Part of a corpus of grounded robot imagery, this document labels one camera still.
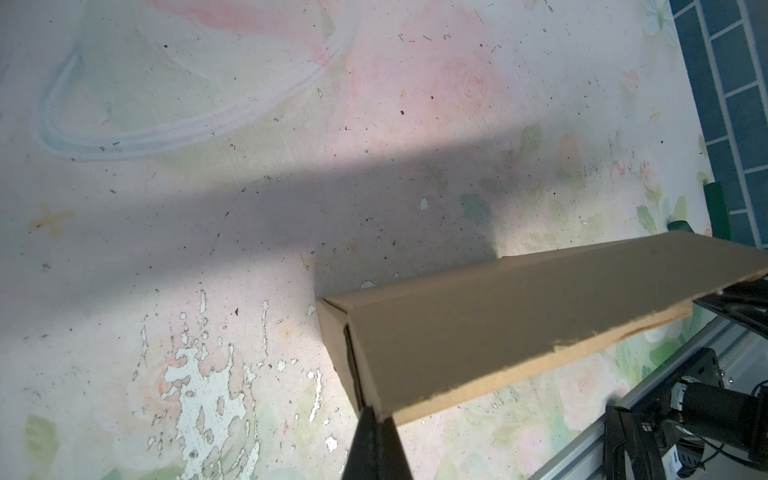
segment white paint patch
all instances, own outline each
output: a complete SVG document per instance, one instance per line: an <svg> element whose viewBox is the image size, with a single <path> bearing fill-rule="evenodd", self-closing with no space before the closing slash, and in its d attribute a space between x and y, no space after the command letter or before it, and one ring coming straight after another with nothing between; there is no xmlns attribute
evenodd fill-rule
<svg viewBox="0 0 768 480"><path fill-rule="evenodd" d="M200 291L200 313L205 313L208 309L208 298L205 297L205 290Z"/></svg>
<svg viewBox="0 0 768 480"><path fill-rule="evenodd" d="M312 406L312 412L310 412L310 422L315 421L315 415L317 415L317 411L320 410L320 402L323 400L323 384L320 383L320 379L322 377L323 377L323 374L320 373L320 369L317 369L317 385L315 385L315 405Z"/></svg>
<svg viewBox="0 0 768 480"><path fill-rule="evenodd" d="M262 311L261 311L261 333L264 337L264 356L269 355L267 352L267 340L266 340L266 311L270 308L270 303L264 300L261 303Z"/></svg>
<svg viewBox="0 0 768 480"><path fill-rule="evenodd" d="M188 334L189 330L190 330L190 327L188 327L187 324L185 323L184 324L184 329L181 330L181 342L184 345L187 345L187 343L189 343L189 341L190 341L190 336Z"/></svg>
<svg viewBox="0 0 768 480"><path fill-rule="evenodd" d="M149 351L149 343L147 342L147 326L141 327L141 358L144 360L144 366L147 366L147 352Z"/></svg>
<svg viewBox="0 0 768 480"><path fill-rule="evenodd" d="M230 396L229 383L232 376L234 347L230 345L227 366L220 372L211 370L207 376L200 373L196 355L197 349L194 347L179 348L176 359L185 358L187 362L182 366L168 366L164 376L166 382L178 384L174 388L180 392L181 412L176 424L176 440L184 440L181 458L185 462L180 480L191 480L195 475L203 478L203 464L214 449L221 452L225 441L230 436L230 423L234 419L242 420L246 414L243 403L245 394L240 392L235 397ZM197 428L197 419L201 413L204 416L202 432ZM258 459L259 451L256 444L245 466L255 465Z"/></svg>
<svg viewBox="0 0 768 480"><path fill-rule="evenodd" d="M339 443L336 441L335 438L328 437L326 439L326 445L328 446L328 451L333 452L334 450L336 450L336 447L339 446Z"/></svg>

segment cardboard edge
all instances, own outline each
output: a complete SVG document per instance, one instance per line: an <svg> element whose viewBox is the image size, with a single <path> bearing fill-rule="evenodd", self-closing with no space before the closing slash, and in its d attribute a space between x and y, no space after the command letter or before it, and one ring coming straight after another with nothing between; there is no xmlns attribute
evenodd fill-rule
<svg viewBox="0 0 768 480"><path fill-rule="evenodd" d="M352 378L352 369L347 362L346 337L344 336L344 327L349 322L347 314L320 298L316 299L315 307L317 308L320 332L323 335L323 344L328 356L331 357L333 369L339 376L346 397L352 404L355 414L359 415L357 405L352 401L355 398L355 382Z"/></svg>
<svg viewBox="0 0 768 480"><path fill-rule="evenodd" d="M650 314L641 319L626 323L623 326L584 339L574 345L557 347L555 350L544 355L472 380L448 392L424 399L413 405L397 409L392 414L392 417L396 425L405 425L427 415L460 405L486 393L495 392L513 383L575 362L585 356L599 353L605 350L607 346L619 343L645 330L683 319L690 316L692 312L693 302L691 300L676 303L662 312Z"/></svg>
<svg viewBox="0 0 768 480"><path fill-rule="evenodd" d="M376 303L386 302L401 296L412 296L419 293L437 290L455 283L471 282L477 278L482 278L489 273L499 273L508 270L511 267L519 267L531 263L547 263L559 260L561 257L570 256L575 253L583 253L590 250L599 250L606 247L612 247L619 243L628 243L634 239L614 240L605 243L595 243L581 247L570 247L547 252L525 253L522 255L504 256L501 258L487 260L474 265L457 266L441 272L427 273L411 279L402 280L394 283L378 285L371 289L356 290L348 293L341 293L326 297L324 300L339 310L351 313L356 307L368 306Z"/></svg>

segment floral tablecloth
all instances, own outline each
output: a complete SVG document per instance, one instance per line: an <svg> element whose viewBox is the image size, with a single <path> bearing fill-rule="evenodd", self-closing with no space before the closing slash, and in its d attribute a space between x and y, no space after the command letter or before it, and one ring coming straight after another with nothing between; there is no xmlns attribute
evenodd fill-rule
<svg viewBox="0 0 768 480"><path fill-rule="evenodd" d="M0 31L3 478L338 478L316 296L710 232L667 2L5 2ZM416 478L527 478L707 319L404 425Z"/></svg>

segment cardboard box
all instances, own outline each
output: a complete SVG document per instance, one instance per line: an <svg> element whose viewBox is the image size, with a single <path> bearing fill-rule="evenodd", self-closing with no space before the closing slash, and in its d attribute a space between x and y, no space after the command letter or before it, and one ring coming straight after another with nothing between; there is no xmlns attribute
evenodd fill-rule
<svg viewBox="0 0 768 480"><path fill-rule="evenodd" d="M401 425L689 316L692 300L767 273L767 252L677 231L505 257L316 305L356 410L362 396L379 421Z"/></svg>

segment metal frame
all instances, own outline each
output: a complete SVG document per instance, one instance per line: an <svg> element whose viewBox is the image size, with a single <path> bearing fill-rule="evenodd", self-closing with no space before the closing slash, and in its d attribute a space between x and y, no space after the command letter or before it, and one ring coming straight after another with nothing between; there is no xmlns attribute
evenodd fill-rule
<svg viewBox="0 0 768 480"><path fill-rule="evenodd" d="M699 349L708 347L717 353L724 375L732 376L745 367L741 362L758 347L760 337L730 320L718 316L683 345L660 368L632 389L617 404L632 407L667 375L677 369ZM603 474L604 415L584 430L568 446L534 473L529 480L592 480Z"/></svg>

